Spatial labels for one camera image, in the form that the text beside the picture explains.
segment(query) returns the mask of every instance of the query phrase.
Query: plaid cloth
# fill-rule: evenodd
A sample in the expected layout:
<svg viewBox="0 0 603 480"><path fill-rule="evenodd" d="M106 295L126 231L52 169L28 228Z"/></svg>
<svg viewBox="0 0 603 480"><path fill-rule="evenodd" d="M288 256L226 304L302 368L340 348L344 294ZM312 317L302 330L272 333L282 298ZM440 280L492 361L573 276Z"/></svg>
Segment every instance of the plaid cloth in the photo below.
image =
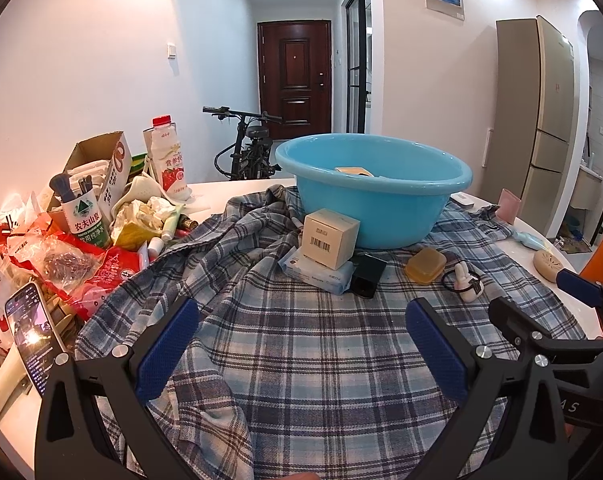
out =
<svg viewBox="0 0 603 480"><path fill-rule="evenodd" d="M77 358L132 344L188 295L206 318L149 409L202 479L311 471L331 480L404 480L456 408L406 332L409 301L428 299L471 344L499 356L517 351L488 320L498 296L555 337L584 338L558 298L496 247L511 231L493 213L450 203L422 244L370 251L388 266L374 299L364 300L294 282L279 269L298 244L291 219L304 216L295 188L234 198L107 298L80 334ZM463 304L441 283L410 283L406 262L425 246L445 254L447 270L466 260L486 293ZM115 448L140 472L104 400L100 409ZM496 405L465 473L481 464L502 412Z"/></svg>

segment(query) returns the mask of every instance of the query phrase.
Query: box with barcode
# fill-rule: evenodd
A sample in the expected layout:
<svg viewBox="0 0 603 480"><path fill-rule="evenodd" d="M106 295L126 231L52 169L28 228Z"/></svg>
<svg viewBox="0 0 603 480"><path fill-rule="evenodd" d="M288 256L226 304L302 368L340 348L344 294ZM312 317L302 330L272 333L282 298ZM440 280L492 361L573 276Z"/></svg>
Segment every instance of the box with barcode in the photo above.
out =
<svg viewBox="0 0 603 480"><path fill-rule="evenodd" d="M353 256L358 234L358 220L329 209L320 209L306 216L301 253L337 270Z"/></svg>

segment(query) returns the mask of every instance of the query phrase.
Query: silver bolt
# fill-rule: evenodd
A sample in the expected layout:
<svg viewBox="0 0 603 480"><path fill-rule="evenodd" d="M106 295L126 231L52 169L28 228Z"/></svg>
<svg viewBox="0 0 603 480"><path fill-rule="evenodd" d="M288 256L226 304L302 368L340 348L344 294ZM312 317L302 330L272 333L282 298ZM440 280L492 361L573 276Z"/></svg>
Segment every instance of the silver bolt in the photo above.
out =
<svg viewBox="0 0 603 480"><path fill-rule="evenodd" d="M59 354L55 358L55 364L58 366L65 365L68 362L68 354Z"/></svg>
<svg viewBox="0 0 603 480"><path fill-rule="evenodd" d="M535 356L535 364L537 366L541 366L542 368L545 368L546 366L548 366L549 361L545 355L539 354L539 355Z"/></svg>
<svg viewBox="0 0 603 480"><path fill-rule="evenodd" d="M485 345L475 348L475 354L481 359L490 359L493 356L493 351Z"/></svg>
<svg viewBox="0 0 603 480"><path fill-rule="evenodd" d="M124 357L126 354L128 354L128 346L117 345L115 348L113 348L111 354L113 355L113 357L117 358Z"/></svg>

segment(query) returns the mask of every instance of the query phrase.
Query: bicycle handlebar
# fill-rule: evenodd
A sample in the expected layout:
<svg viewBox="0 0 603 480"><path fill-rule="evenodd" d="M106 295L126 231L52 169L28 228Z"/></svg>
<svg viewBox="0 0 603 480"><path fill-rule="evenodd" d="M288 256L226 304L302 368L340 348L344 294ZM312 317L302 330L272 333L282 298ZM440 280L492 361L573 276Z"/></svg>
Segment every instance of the bicycle handlebar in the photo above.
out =
<svg viewBox="0 0 603 480"><path fill-rule="evenodd" d="M271 121L274 123L283 123L284 120L281 117L274 116L269 114L268 112L263 112L262 114L251 114L249 112L237 112L235 110L230 110L230 108L222 107L222 108L211 108L205 106L202 110L205 114L212 114L220 117L237 117L237 118L246 118L250 117L252 119L261 119L263 121Z"/></svg>

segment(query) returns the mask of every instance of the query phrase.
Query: pink cup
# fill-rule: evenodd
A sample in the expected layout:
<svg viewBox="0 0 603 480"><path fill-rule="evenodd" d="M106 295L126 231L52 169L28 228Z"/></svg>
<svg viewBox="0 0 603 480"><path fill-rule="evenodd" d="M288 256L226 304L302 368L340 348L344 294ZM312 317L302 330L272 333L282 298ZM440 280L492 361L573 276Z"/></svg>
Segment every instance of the pink cup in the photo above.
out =
<svg viewBox="0 0 603 480"><path fill-rule="evenodd" d="M513 195L507 189L502 189L502 194L499 197L499 209L497 210L497 216L504 222L508 222L510 225L515 223L517 215L519 214L519 208L521 207L521 200Z"/></svg>

